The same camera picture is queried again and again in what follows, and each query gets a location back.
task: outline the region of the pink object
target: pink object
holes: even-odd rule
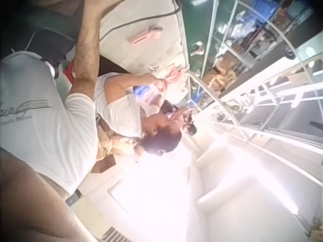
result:
[[[163,28],[157,25],[152,25],[148,30],[142,31],[139,34],[130,37],[128,42],[132,45],[137,45],[148,39],[159,39]]]

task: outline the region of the dark hair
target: dark hair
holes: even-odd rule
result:
[[[178,107],[175,105],[171,104],[169,101],[165,100],[160,107],[160,112],[163,114],[169,113],[169,112],[174,112],[175,110],[178,110]]]
[[[162,128],[155,136],[144,138],[141,141],[142,147],[148,153],[162,156],[164,153],[173,151],[182,139],[182,133],[171,134],[170,130]]]
[[[187,129],[187,132],[188,132],[188,134],[189,134],[190,136],[193,136],[193,135],[195,135],[195,134],[196,134],[196,132],[197,132],[197,128],[196,128],[196,126],[194,125],[194,123],[191,123],[191,124],[190,124],[189,128]]]

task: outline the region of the white t-shirt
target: white t-shirt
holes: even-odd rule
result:
[[[133,93],[132,88],[127,88],[127,95],[108,105],[104,93],[104,84],[106,80],[109,81],[109,78],[116,75],[119,74],[108,73],[97,79],[94,91],[96,111],[109,127],[118,134],[126,137],[142,137],[140,109],[144,109],[146,116],[151,116],[159,112],[159,107],[142,103]]]
[[[2,61],[1,146],[70,195],[95,164],[95,106],[84,94],[60,98],[48,66],[30,52]]]

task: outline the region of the blue item on shelf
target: blue item on shelf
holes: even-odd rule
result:
[[[201,90],[199,93],[197,93],[195,96],[192,97],[192,100],[195,103],[198,103],[201,100],[201,98],[203,97],[203,94],[204,94],[204,90]]]
[[[261,14],[266,20],[269,20],[279,7],[278,3],[271,0],[254,0],[253,1],[253,9],[256,10],[259,14]],[[266,21],[255,14],[252,11],[248,11],[245,17],[243,17],[245,22],[249,22],[251,20],[255,20],[256,23],[260,26],[266,24]]]

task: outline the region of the blue object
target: blue object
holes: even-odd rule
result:
[[[142,97],[149,89],[149,86],[139,86],[134,90],[134,93],[137,96]]]
[[[196,95],[194,95],[194,96],[192,97],[192,100],[193,100],[195,103],[198,103],[198,102],[201,100],[201,98],[203,97],[203,94],[204,94],[204,90],[202,90],[202,91],[198,92]]]
[[[271,0],[254,0],[253,9],[260,13],[266,20],[269,20],[278,9],[278,3]],[[266,21],[252,11],[243,18],[245,22],[255,20],[260,26],[266,24]]]

